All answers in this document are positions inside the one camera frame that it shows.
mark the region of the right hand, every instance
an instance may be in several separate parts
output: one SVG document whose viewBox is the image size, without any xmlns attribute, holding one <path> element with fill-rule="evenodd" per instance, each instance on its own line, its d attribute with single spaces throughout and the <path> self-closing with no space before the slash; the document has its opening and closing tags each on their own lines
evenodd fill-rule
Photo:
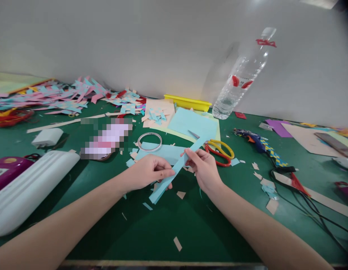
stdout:
<svg viewBox="0 0 348 270">
<path fill-rule="evenodd" d="M 223 184 L 216 167 L 215 158 L 202 149 L 193 152 L 190 148 L 184 150 L 189 159 L 186 166 L 193 168 L 199 187 L 205 192 L 213 191 Z"/>
</svg>

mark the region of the yellow container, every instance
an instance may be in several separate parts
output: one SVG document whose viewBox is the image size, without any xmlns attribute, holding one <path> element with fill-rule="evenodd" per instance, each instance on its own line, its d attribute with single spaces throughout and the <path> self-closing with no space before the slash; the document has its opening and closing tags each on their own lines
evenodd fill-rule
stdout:
<svg viewBox="0 0 348 270">
<path fill-rule="evenodd" d="M 177 106 L 179 107 L 188 108 L 188 109 L 193 108 L 194 110 L 197 110 L 197 111 L 207 112 L 209 110 L 209 106 L 211 105 L 211 103 L 209 102 L 196 100 L 196 99 L 187 99 L 185 97 L 172 96 L 168 94 L 165 94 L 164 98 L 172 99 L 174 103 L 176 103 Z"/>
</svg>

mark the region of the white wall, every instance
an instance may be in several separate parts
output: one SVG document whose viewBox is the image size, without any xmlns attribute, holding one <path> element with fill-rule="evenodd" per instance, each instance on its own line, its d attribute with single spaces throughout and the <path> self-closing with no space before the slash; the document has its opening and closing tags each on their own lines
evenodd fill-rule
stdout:
<svg viewBox="0 0 348 270">
<path fill-rule="evenodd" d="M 348 126 L 348 25 L 290 0 L 0 0 L 0 71 L 214 102 L 266 26 L 277 48 L 237 110 Z"/>
</svg>

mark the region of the phone charger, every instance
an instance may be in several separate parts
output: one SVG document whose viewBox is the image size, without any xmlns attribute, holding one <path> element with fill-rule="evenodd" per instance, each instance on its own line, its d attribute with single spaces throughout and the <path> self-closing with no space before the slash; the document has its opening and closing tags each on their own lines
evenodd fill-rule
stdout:
<svg viewBox="0 0 348 270">
<path fill-rule="evenodd" d="M 31 142 L 36 148 L 56 145 L 62 136 L 63 131 L 59 128 L 44 129 Z"/>
</svg>

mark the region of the plastic bottle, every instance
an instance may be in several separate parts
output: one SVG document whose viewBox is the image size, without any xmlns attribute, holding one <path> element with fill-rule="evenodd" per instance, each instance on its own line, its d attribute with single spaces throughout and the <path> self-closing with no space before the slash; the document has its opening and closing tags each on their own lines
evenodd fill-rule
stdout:
<svg viewBox="0 0 348 270">
<path fill-rule="evenodd" d="M 262 71 L 267 62 L 270 46 L 276 47 L 275 42 L 269 42 L 275 31 L 275 28 L 265 28 L 261 34 L 261 39 L 253 41 L 255 47 L 239 56 L 214 104 L 213 116 L 215 118 L 227 119 Z"/>
</svg>

